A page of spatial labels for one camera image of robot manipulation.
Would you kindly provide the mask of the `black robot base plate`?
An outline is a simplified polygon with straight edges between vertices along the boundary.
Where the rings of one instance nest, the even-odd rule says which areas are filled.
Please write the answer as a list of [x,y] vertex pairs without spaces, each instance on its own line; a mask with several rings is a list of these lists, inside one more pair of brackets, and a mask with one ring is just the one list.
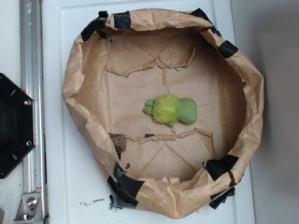
[[7,178],[34,146],[34,100],[1,73],[0,178]]

